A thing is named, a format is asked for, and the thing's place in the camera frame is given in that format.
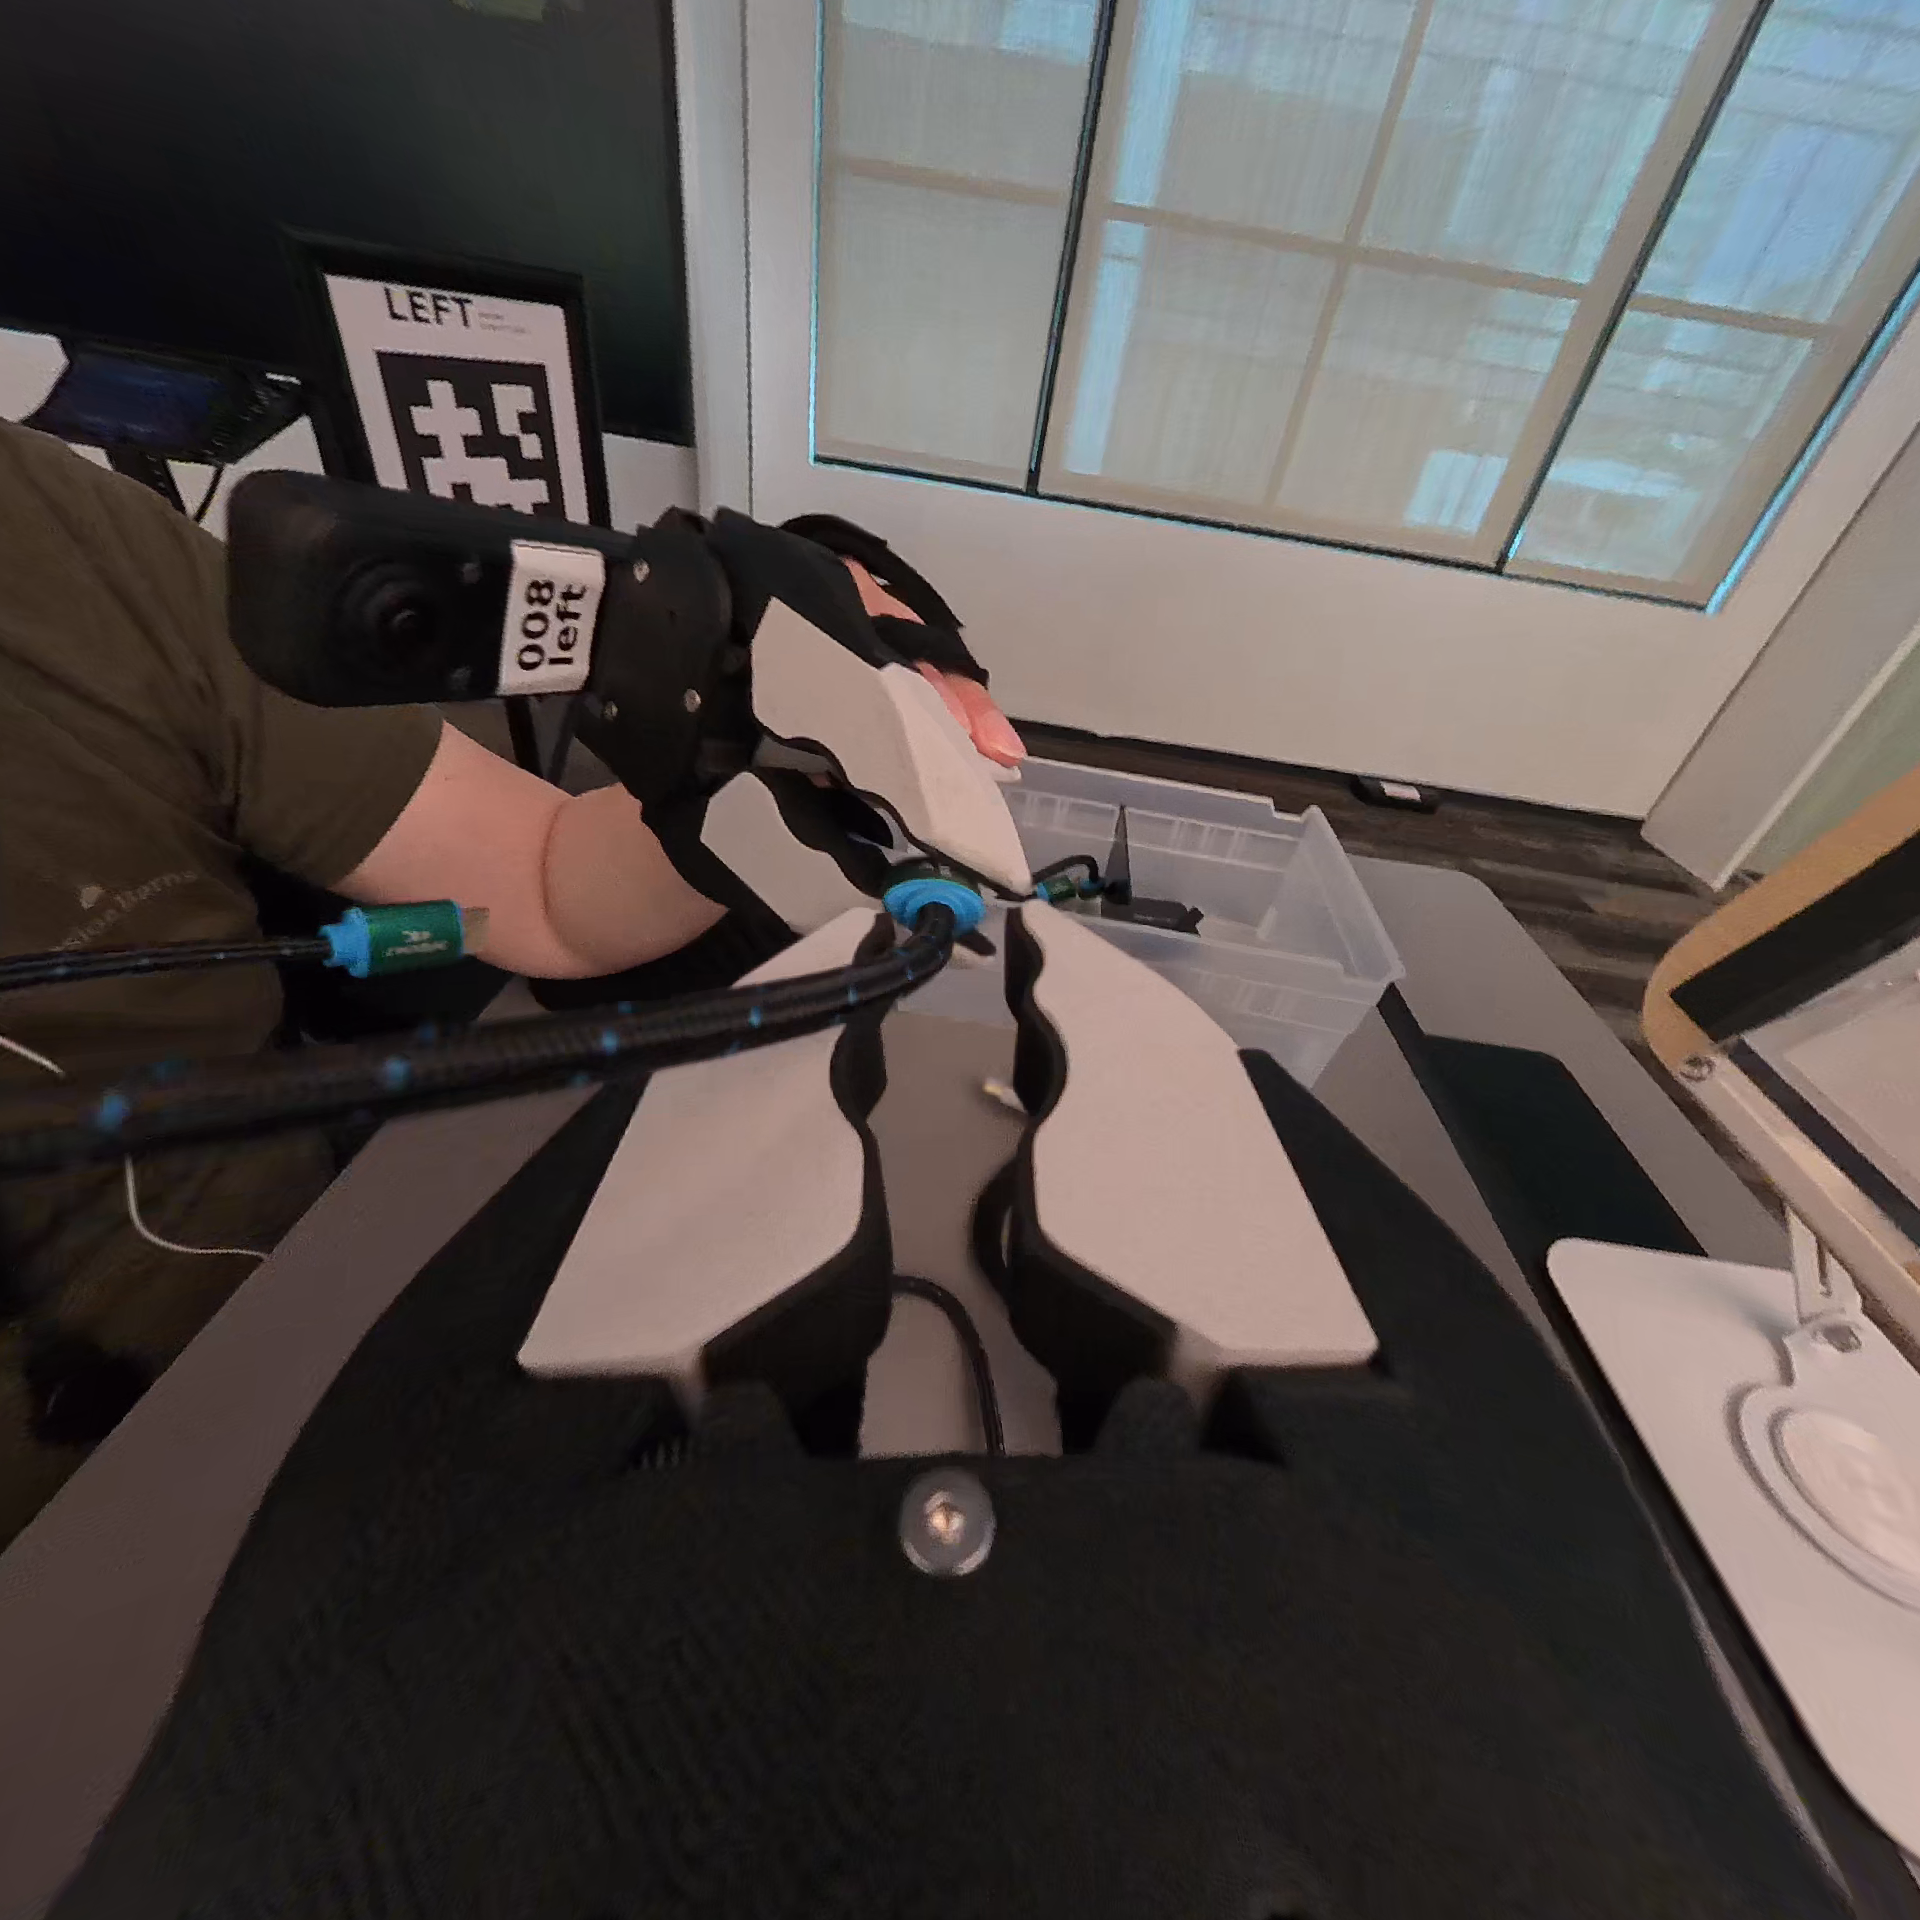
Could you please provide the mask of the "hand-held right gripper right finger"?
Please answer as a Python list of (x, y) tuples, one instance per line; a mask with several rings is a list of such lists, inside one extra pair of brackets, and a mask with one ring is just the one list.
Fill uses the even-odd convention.
[(1021, 1131), (976, 1201), (976, 1262), (1056, 1414), (1108, 1414), (1138, 1384), (1209, 1414), (1233, 1377), (1377, 1361), (1223, 1027), (1043, 904), (1007, 924), (1004, 998)]

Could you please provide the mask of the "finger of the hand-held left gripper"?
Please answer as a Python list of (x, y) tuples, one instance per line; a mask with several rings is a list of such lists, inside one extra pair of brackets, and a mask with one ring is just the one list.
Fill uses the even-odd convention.
[(764, 738), (756, 778), (776, 806), (776, 875), (780, 908), (851, 908), (883, 904), (897, 875), (897, 824), (847, 783), (842, 763), (818, 744)]
[(875, 665), (788, 606), (749, 644), (764, 735), (834, 769), (941, 865), (1026, 899), (1034, 875), (1002, 784), (940, 692), (909, 665)]

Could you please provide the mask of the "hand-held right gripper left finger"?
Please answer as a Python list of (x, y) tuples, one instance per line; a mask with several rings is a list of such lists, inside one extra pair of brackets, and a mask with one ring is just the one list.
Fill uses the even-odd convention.
[(893, 1308), (881, 1010), (657, 1073), (520, 1346), (532, 1379), (769, 1385), (857, 1420)]

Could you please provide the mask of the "person's left forearm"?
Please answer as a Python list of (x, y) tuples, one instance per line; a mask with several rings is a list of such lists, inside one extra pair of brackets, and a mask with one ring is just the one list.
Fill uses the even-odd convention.
[(481, 955), (530, 979), (639, 969), (727, 914), (675, 870), (621, 786), (568, 796), (455, 728), (397, 820), (327, 888), (359, 906), (475, 908)]

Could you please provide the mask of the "person's left hand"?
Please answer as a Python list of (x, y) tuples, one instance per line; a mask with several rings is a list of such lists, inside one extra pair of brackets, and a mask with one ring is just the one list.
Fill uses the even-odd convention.
[[(856, 583), (857, 600), (873, 625), (921, 625), (921, 616), (909, 604), (905, 604), (891, 590), (889, 583), (875, 578), (873, 571), (859, 560), (844, 559), (844, 567), (849, 570), (849, 576)], [(1018, 778), (1026, 760), (1024, 744), (1016, 724), (997, 706), (989, 690), (973, 678), (945, 670), (923, 654), (914, 654), (912, 665), (923, 678), (923, 682), (937, 690), (949, 715), (956, 721), (956, 724), (962, 728), (962, 731), (969, 735), (976, 752), (985, 761), (993, 761), (997, 769), (1002, 769), (1002, 775), (997, 775), (997, 779)]]

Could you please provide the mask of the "clear plastic bin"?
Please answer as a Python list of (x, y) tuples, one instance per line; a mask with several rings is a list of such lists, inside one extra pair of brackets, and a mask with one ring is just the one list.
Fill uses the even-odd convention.
[(1239, 1047), (1313, 1087), (1404, 964), (1328, 819), (1234, 792), (1034, 760), (1002, 790), (1035, 872), (1089, 858), (1105, 872), (1132, 815), (1137, 889), (1203, 910), (1199, 935), (1073, 912), (1200, 1003)]

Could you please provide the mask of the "black device with antenna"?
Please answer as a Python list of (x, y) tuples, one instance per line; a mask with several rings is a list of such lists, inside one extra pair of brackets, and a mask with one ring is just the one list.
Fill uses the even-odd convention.
[(1163, 932), (1199, 935), (1203, 926), (1200, 908), (1178, 899), (1146, 897), (1137, 889), (1129, 826), (1132, 815), (1128, 808), (1120, 808), (1111, 858), (1101, 872), (1101, 919)]

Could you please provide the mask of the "white monitor stand base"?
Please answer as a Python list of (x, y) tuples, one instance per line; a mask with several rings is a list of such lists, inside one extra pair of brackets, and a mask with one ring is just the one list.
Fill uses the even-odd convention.
[(1562, 1239), (1548, 1278), (1815, 1753), (1916, 1867), (1916, 1369), (1839, 1266)]

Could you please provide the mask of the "person's olive shirt torso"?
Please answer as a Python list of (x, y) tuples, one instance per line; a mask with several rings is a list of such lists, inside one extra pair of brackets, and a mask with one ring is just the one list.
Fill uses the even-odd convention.
[[(418, 792), (429, 708), (263, 687), (223, 542), (154, 492), (2, 427), (5, 953), (237, 942), (252, 881), (343, 881)], [(5, 1180), (2, 1540), (332, 1187), (327, 1131)]]

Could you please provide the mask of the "large dark screen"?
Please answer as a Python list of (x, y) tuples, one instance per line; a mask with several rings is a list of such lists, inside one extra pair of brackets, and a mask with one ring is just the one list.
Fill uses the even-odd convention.
[(5, 327), (296, 371), (287, 232), (584, 279), (608, 433), (690, 444), (668, 3), (5, 3)]

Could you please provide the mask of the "large paned window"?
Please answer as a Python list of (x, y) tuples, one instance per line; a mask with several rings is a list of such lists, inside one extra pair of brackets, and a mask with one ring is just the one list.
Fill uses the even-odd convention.
[(1916, 6), (820, 6), (811, 452), (1717, 611), (1916, 171)]

